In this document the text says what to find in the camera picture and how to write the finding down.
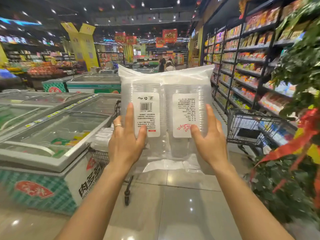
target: red logo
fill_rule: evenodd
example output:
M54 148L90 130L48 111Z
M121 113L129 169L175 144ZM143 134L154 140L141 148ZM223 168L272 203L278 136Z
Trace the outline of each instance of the red logo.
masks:
M185 130L186 132L190 129L190 126L191 126L191 124L181 124L178 128L177 128L177 130L180 130L180 129L183 129L183 130Z
M94 158L91 157L87 164L87 171L94 168L95 164L96 164L96 160L94 160Z
M62 91L57 87L51 87L49 88L49 92L62 92Z
M31 181L16 182L14 189L20 190L21 192L26 193L31 197L38 196L41 199L46 199L54 196L54 193L48 190L46 187L43 187L42 185Z

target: hanging sign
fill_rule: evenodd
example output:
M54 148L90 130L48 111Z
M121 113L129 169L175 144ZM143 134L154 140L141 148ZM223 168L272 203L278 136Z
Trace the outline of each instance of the hanging sign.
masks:
M127 44L136 44L137 37L136 36L127 36Z
M156 38L156 43L155 43L155 46L157 48L162 48L164 45L165 45L166 41L164 38Z
M115 42L125 44L126 43L126 33L116 32L114 34Z
M167 43L175 43L178 37L177 29L164 29L162 30L162 37Z

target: person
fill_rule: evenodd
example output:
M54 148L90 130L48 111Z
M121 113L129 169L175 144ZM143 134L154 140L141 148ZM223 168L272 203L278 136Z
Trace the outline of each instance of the person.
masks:
M215 171L242 240L294 240L229 163L222 125L209 104L206 105L206 111L206 137L202 137L196 125L191 126L191 134L200 156ZM110 163L56 240L103 239L122 183L130 168L138 161L147 136L147 127L143 125L138 137L135 137L132 103L127 107L124 123L122 126L121 116L114 120L114 133L109 142Z
M175 70L176 70L176 68L175 68L174 65L172 64L172 61L168 61L165 66L166 66L165 70L166 70L167 72L175 71Z
M165 58L160 58L159 61L159 72L164 72L166 69L166 60Z

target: hand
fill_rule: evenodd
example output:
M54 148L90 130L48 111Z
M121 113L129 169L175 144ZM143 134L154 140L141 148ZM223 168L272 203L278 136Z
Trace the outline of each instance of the hand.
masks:
M206 104L208 116L208 133L202 137L196 125L191 125L191 135L195 141L200 156L212 166L214 170L228 165L227 143L222 131L221 122L216 119L209 104Z
M132 165L138 161L145 146L147 126L141 126L136 139L134 134L134 106L132 103L129 103L127 107L124 128L116 126L121 125L121 116L113 121L113 125L114 132L108 145L110 164L128 173Z

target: forearm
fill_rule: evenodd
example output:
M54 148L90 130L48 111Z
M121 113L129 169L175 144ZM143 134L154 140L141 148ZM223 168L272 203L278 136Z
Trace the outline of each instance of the forearm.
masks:
M127 170L110 163L56 240L102 240Z
M243 240L293 240L231 164L214 170Z

